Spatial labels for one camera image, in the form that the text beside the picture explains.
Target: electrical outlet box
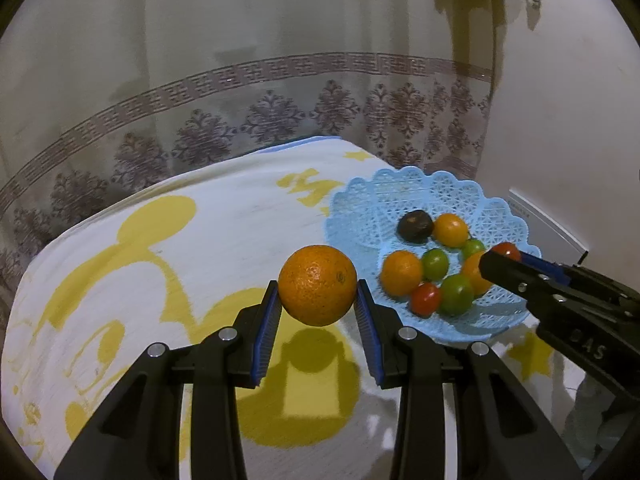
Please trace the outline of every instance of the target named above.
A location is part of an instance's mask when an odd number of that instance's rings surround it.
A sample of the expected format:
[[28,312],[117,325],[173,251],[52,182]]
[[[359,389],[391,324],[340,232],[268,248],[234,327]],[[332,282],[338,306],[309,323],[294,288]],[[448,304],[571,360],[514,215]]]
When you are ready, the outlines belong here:
[[565,227],[516,190],[509,190],[507,203],[514,215],[527,222],[529,243],[540,248],[545,260],[573,265],[588,251]]

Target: dark brown fruit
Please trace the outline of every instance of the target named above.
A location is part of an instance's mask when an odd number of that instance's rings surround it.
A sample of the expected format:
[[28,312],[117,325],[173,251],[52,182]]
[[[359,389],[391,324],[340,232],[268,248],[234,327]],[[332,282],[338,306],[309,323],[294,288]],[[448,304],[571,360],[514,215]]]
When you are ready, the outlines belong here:
[[398,222],[398,235],[406,242],[423,244],[431,233],[433,233],[433,220],[422,209],[407,213]]

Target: red tomato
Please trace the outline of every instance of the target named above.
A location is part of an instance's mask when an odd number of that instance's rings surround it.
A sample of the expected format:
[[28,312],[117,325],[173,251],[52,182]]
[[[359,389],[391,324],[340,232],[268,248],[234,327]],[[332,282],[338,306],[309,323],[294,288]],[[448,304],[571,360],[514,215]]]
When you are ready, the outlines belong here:
[[440,306],[440,289],[433,283],[423,283],[411,294],[409,310],[416,316],[429,317]]
[[512,244],[511,242],[502,242],[500,244],[497,244],[496,246],[493,246],[491,250],[499,254],[502,254],[507,258],[516,260],[517,262],[519,262],[522,259],[522,256],[520,255],[520,251],[515,246],[515,244]]

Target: silver screw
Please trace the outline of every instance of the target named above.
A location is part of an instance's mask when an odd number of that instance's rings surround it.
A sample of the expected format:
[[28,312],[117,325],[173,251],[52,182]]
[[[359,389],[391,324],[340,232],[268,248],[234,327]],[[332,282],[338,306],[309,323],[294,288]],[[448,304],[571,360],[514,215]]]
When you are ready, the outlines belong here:
[[476,341],[471,345],[471,351],[479,356],[487,355],[489,353],[489,346],[481,341]]
[[160,357],[162,354],[164,354],[165,350],[166,346],[164,346],[162,343],[153,343],[146,349],[146,354],[149,357]]
[[228,326],[218,332],[218,337],[222,339],[222,341],[232,341],[233,339],[238,337],[238,330],[231,326]]
[[410,326],[403,326],[398,330],[398,335],[405,341],[411,341],[411,339],[418,337],[418,333],[415,331],[415,328],[411,328]]

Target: blue plastic basket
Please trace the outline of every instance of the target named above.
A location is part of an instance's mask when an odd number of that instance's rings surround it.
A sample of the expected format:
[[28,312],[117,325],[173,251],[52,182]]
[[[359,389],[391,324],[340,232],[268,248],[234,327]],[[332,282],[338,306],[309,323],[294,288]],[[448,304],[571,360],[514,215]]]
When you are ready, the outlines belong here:
[[422,256],[429,249],[441,247],[449,255],[449,274],[460,271],[459,250],[442,247],[431,239],[418,245],[398,237],[399,219],[415,209],[424,209],[433,219],[442,213],[457,214],[487,248],[510,241],[521,251],[540,256],[540,249],[527,243],[526,222],[511,214],[503,199],[485,198],[479,184],[458,180],[447,171],[425,175],[413,166],[379,170],[371,180],[354,178],[346,190],[335,193],[324,226],[327,243],[351,259],[358,278],[367,280],[377,303],[393,307],[405,325],[439,342],[485,340],[523,322],[528,316],[524,300],[496,285],[459,317],[436,313],[423,319],[409,311],[406,301],[396,301],[384,293],[378,275],[385,257],[397,250]]

